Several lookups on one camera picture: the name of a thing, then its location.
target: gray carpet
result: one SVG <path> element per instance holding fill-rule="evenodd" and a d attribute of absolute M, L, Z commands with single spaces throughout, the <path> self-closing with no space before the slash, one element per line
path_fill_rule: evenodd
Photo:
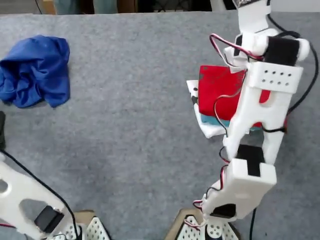
<path fill-rule="evenodd" d="M 320 52 L 319 13 L 275 13 Z M 57 190 L 73 210 L 94 209 L 115 240 L 161 240 L 180 208 L 219 177 L 222 138 L 200 131 L 186 80 L 222 61 L 209 41 L 238 34 L 237 14 L 0 17 L 0 58 L 36 34 L 70 45 L 71 99 L 50 108 L 1 105 L 7 151 Z M 309 84 L 314 62 L 296 100 Z M 320 84 L 289 119 L 277 162 L 278 184 L 256 214 L 255 240 L 319 239 Z M 245 142 L 260 144 L 255 133 Z M 243 239 L 250 217 L 238 220 Z M 0 239 L 22 240 L 10 229 Z"/>

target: blue towel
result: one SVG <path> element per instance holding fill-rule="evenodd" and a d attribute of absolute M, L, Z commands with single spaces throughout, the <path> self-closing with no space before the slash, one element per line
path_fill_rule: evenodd
<path fill-rule="evenodd" d="M 207 123 L 207 124 L 211 124 L 211 125 L 217 125 L 220 126 L 218 120 L 214 117 L 214 116 L 207 116 L 207 115 L 203 115 L 201 114 L 201 122 L 203 123 Z M 222 120 L 221 122 L 223 123 L 223 125 L 225 125 L 226 127 L 229 127 L 230 121 L 227 120 Z M 250 128 L 250 131 L 256 131 L 256 130 L 260 130 L 260 127 L 252 127 Z"/>
<path fill-rule="evenodd" d="M 70 98 L 64 38 L 37 35 L 19 41 L 0 61 L 0 99 L 18 108 L 45 100 L 57 107 Z"/>

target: red wire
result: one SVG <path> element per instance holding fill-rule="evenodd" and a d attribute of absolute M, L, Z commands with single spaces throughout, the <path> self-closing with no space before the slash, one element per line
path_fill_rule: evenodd
<path fill-rule="evenodd" d="M 6 223 L 0 223 L 0 227 L 12 228 L 12 229 L 15 229 L 15 228 L 16 228 L 15 226 L 12 226 L 12 225 L 6 224 Z"/>
<path fill-rule="evenodd" d="M 188 222 L 186 219 L 184 220 L 184 223 L 187 224 L 189 227 L 196 229 L 197 231 L 200 231 L 198 225 L 193 225 L 190 222 Z"/>
<path fill-rule="evenodd" d="M 223 180 L 223 176 L 224 176 L 224 169 L 225 167 L 227 167 L 228 165 L 224 165 L 221 170 L 220 170 L 220 190 L 222 190 L 224 188 L 224 180 Z"/>

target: white plastic bracket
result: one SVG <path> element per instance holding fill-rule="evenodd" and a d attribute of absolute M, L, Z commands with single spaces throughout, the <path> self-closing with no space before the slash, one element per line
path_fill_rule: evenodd
<path fill-rule="evenodd" d="M 71 215 L 66 206 L 42 186 L 35 179 L 13 170 L 5 162 L 5 156 L 0 153 L 0 178 L 7 184 L 7 189 L 0 192 L 0 219 L 16 227 L 21 234 L 27 234 L 33 239 L 43 239 L 48 235 L 42 232 L 33 222 L 28 219 L 20 206 L 23 200 L 45 202 L 54 210 L 64 214 L 64 217 L 53 230 L 52 234 L 60 232 L 71 222 Z"/>
<path fill-rule="evenodd" d="M 227 219 L 228 222 L 243 219 L 256 208 L 263 196 L 277 183 L 275 166 L 260 163 L 259 168 L 260 176 L 248 175 L 247 161 L 234 158 L 224 170 L 223 189 L 220 191 L 210 189 L 207 195 L 203 195 L 201 205 L 203 219 L 207 222 L 220 222 L 221 217 L 211 216 L 211 213 L 215 208 L 226 204 L 236 206 L 235 216 Z M 214 183 L 212 187 L 220 189 L 220 181 Z"/>
<path fill-rule="evenodd" d="M 254 62 L 248 65 L 247 85 L 252 88 L 295 94 L 303 70 L 300 66 Z"/>

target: black wire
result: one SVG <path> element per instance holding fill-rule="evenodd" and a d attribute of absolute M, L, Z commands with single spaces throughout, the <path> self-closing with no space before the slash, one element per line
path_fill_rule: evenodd
<path fill-rule="evenodd" d="M 267 5 L 269 6 L 271 4 L 271 0 L 267 0 Z M 285 28 L 283 28 L 282 26 L 280 26 L 272 17 L 270 14 L 267 15 L 267 18 L 270 20 L 270 22 L 275 25 L 279 30 L 283 31 L 283 34 L 286 34 L 287 36 L 292 36 L 296 39 L 300 38 L 301 35 L 295 31 L 288 31 Z M 317 51 L 314 48 L 314 45 L 309 41 L 310 44 L 310 49 L 312 51 L 313 57 L 314 57 L 314 63 L 315 63 L 315 70 L 314 70 L 314 76 L 311 80 L 310 85 L 308 86 L 308 88 L 305 90 L 304 94 L 300 97 L 300 99 L 289 108 L 287 115 L 291 114 L 305 99 L 306 97 L 309 95 L 311 89 L 313 88 L 313 86 L 315 85 L 318 75 L 319 75 L 319 58 L 318 58 L 318 54 Z"/>
<path fill-rule="evenodd" d="M 276 128 L 276 129 L 272 129 L 272 130 L 268 130 L 268 129 L 265 129 L 265 127 L 262 125 L 262 130 L 266 133 L 276 133 L 276 132 L 283 132 L 283 133 L 286 133 L 287 132 L 287 128 L 285 126 L 283 127 L 280 127 L 280 128 Z"/>
<path fill-rule="evenodd" d="M 308 94 L 310 93 L 311 89 L 313 88 L 313 86 L 315 85 L 316 81 L 317 81 L 317 78 L 318 78 L 318 75 L 319 75 L 319 59 L 318 59 L 318 55 L 317 55 L 317 52 L 315 50 L 315 47 L 314 45 L 309 41 L 309 44 L 310 44 L 310 49 L 313 53 L 313 56 L 314 56 L 314 62 L 315 62 L 315 70 L 314 70 L 314 76 L 313 76 L 313 79 L 310 83 L 310 85 L 308 86 L 308 88 L 305 90 L 304 94 L 301 96 L 301 98 L 292 106 L 289 108 L 288 110 L 288 115 L 290 113 L 292 113 L 305 99 L 306 97 L 308 96 Z"/>
<path fill-rule="evenodd" d="M 252 233 L 254 231 L 254 224 L 255 224 L 255 218 L 256 218 L 256 211 L 257 208 L 255 208 L 252 212 L 252 218 L 251 218 L 251 224 L 250 224 L 250 234 L 249 234 L 249 240 L 252 240 Z"/>
<path fill-rule="evenodd" d="M 215 190 L 215 191 L 217 191 L 217 192 L 219 192 L 219 191 L 222 190 L 222 189 L 215 188 L 215 187 L 213 187 L 213 186 L 208 187 L 208 189 L 207 189 L 206 192 L 205 192 L 205 199 L 208 199 L 208 192 L 209 192 L 210 189 L 213 189 L 213 190 Z"/>
<path fill-rule="evenodd" d="M 38 10 L 39 10 L 39 13 L 42 14 L 42 11 L 41 11 L 41 9 L 40 9 L 40 7 L 39 7 L 39 4 L 38 4 L 38 0 L 34 0 L 34 1 L 35 1 L 35 4 L 36 4 L 36 7 L 37 7 Z"/>
<path fill-rule="evenodd" d="M 6 155 L 8 158 L 10 158 L 12 161 L 14 161 L 20 168 L 22 168 L 26 173 L 28 173 L 31 177 L 33 177 L 38 183 L 40 183 L 43 187 L 45 187 L 47 190 L 49 190 L 53 195 L 55 195 L 58 199 L 60 199 L 61 202 L 65 205 L 67 210 L 70 212 L 71 217 L 72 217 L 72 223 L 74 227 L 74 232 L 75 232 L 75 239 L 78 240 L 79 235 L 78 235 L 78 230 L 77 230 L 77 225 L 76 225 L 76 218 L 74 213 L 72 212 L 71 208 L 67 204 L 67 202 L 58 194 L 56 193 L 51 187 L 49 187 L 47 184 L 45 184 L 43 181 L 41 181 L 38 177 L 36 177 L 29 169 L 27 169 L 22 163 L 20 163 L 17 159 L 15 159 L 11 154 L 6 152 L 3 149 L 0 149 L 0 152 Z"/>

